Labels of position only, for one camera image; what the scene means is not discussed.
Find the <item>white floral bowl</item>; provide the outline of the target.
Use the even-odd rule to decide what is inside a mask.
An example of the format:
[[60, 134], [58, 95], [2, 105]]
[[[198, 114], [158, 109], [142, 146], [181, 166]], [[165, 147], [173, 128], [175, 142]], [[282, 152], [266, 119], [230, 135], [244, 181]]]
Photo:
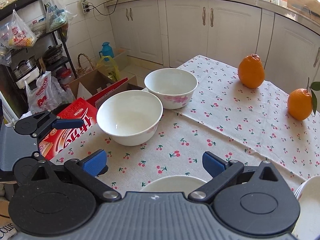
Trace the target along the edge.
[[149, 73], [144, 79], [144, 85], [159, 98], [164, 109], [179, 109], [189, 103], [198, 81], [186, 70], [163, 68]]
[[137, 146], [150, 140], [163, 115], [157, 96], [143, 90], [128, 90], [107, 99], [98, 109], [97, 124], [115, 142]]
[[206, 181], [192, 176], [167, 176], [149, 183], [140, 192], [183, 192], [188, 195], [205, 183]]

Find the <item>white kitchen cabinets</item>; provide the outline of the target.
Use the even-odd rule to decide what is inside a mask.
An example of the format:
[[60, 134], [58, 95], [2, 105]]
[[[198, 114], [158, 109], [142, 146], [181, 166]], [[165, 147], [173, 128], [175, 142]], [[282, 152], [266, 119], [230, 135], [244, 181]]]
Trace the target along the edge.
[[106, 3], [118, 48], [178, 67], [203, 55], [237, 67], [258, 54], [285, 92], [319, 80], [319, 23], [262, 0], [115, 0]]

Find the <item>red white plastic bag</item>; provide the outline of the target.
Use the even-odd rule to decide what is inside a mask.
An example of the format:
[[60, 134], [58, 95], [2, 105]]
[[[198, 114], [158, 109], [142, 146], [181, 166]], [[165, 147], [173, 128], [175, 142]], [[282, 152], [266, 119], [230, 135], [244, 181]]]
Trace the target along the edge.
[[35, 89], [31, 90], [26, 81], [24, 84], [28, 99], [28, 111], [32, 114], [54, 110], [60, 105], [72, 103], [75, 100], [72, 91], [69, 88], [64, 90], [57, 78], [52, 76], [49, 71], [36, 80]]

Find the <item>brown open cardboard box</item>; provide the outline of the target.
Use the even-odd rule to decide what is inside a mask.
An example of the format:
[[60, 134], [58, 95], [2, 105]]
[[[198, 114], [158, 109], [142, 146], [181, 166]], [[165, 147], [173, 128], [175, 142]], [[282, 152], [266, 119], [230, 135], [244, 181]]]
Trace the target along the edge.
[[127, 90], [142, 90], [142, 87], [137, 86], [136, 76], [112, 81], [104, 68], [93, 70], [77, 78], [69, 84], [69, 87], [76, 99], [83, 98], [92, 105], [104, 102], [113, 95]]

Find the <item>cherry print tablecloth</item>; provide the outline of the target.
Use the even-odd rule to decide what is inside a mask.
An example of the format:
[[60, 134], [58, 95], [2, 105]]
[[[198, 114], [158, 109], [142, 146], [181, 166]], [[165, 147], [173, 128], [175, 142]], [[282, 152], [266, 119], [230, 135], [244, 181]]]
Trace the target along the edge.
[[304, 121], [293, 119], [284, 91], [268, 81], [248, 89], [234, 67], [205, 56], [198, 55], [181, 68], [193, 73], [199, 85], [185, 107], [164, 111], [156, 133], [146, 143], [122, 146], [93, 126], [55, 156], [53, 163], [83, 159], [103, 149], [108, 171], [99, 179], [120, 193], [139, 191], [173, 175], [209, 181], [202, 166], [206, 151], [249, 166], [268, 160], [291, 190], [319, 175], [319, 114]]

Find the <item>wicker basket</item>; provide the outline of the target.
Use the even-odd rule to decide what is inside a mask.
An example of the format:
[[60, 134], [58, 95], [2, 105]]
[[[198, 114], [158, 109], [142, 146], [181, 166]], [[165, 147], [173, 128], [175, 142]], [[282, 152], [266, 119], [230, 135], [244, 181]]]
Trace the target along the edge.
[[78, 77], [82, 77], [89, 72], [95, 70], [95, 66], [93, 62], [89, 59], [89, 57], [84, 54], [80, 53], [77, 57], [78, 66], [76, 67], [76, 72]]

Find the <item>yellow plastic bag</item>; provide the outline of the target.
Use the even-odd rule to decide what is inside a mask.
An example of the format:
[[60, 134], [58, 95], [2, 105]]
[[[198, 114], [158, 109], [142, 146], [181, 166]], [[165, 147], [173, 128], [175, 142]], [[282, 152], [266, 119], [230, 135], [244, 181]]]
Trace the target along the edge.
[[102, 56], [97, 62], [97, 69], [102, 70], [102, 73], [114, 82], [120, 80], [120, 72], [116, 61], [111, 56]]

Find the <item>blue thermos jug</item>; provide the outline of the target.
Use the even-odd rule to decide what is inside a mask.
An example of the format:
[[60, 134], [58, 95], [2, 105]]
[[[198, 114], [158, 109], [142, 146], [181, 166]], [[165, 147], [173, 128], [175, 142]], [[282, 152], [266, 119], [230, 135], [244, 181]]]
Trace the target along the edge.
[[114, 52], [109, 42], [104, 42], [102, 44], [102, 49], [99, 51], [99, 56], [104, 61], [109, 61], [108, 57], [114, 58]]

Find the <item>black metal shelf rack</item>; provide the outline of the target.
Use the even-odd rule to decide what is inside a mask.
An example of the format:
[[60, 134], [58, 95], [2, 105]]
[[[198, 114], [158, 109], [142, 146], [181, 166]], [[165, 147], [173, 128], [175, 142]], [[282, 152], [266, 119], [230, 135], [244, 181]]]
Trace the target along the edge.
[[[44, 36], [59, 34], [49, 46], [40, 44], [41, 37], [18, 14], [37, 3], [46, 17]], [[34, 88], [44, 72], [72, 62], [66, 47], [71, 18], [60, 0], [18, 0], [1, 10], [1, 101], [7, 120], [27, 113], [26, 84]]]

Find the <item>hanging clear snack bag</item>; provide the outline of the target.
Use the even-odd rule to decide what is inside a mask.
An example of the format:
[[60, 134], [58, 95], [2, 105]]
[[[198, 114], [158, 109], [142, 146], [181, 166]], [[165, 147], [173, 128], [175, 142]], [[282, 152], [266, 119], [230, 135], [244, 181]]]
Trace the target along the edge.
[[8, 48], [21, 49], [33, 47], [36, 41], [36, 35], [14, 9], [12, 11], [11, 21], [1, 29], [2, 44]]

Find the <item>bumpy orange without leaf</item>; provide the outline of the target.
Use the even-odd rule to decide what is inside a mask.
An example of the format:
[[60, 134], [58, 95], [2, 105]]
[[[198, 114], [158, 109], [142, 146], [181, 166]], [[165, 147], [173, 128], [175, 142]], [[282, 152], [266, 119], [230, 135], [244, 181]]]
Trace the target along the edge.
[[257, 54], [247, 55], [239, 64], [238, 77], [250, 89], [258, 88], [265, 79], [262, 61]]

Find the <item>orange with green leaves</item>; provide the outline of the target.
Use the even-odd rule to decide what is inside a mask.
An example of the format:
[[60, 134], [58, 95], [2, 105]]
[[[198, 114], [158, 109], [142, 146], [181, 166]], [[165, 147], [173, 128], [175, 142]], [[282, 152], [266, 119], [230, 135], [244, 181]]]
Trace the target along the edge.
[[319, 81], [292, 91], [287, 99], [288, 113], [298, 121], [307, 119], [311, 114], [316, 115], [319, 104], [316, 92], [319, 92]]

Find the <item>hanging blue print bag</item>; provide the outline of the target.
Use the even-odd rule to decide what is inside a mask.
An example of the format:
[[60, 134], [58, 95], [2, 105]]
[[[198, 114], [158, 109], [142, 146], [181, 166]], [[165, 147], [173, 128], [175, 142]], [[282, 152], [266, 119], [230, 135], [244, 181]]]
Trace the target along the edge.
[[42, 0], [46, 11], [46, 31], [52, 32], [71, 23], [76, 14], [70, 12], [63, 0]]

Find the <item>wooden cutting board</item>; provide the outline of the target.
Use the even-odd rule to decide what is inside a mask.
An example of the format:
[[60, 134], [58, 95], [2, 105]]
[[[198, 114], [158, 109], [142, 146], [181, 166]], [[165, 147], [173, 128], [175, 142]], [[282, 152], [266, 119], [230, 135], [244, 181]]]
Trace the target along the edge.
[[317, 0], [287, 0], [287, 7], [301, 14], [319, 17], [319, 1]]

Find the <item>white wall power strip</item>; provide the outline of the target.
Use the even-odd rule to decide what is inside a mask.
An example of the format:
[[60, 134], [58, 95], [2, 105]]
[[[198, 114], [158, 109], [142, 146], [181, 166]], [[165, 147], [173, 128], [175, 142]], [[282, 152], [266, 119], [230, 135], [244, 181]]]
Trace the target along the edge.
[[87, 0], [81, 0], [81, 8], [82, 8], [82, 11], [83, 11], [83, 14], [87, 14], [90, 9], [89, 9], [89, 4], [88, 4], [88, 1]]

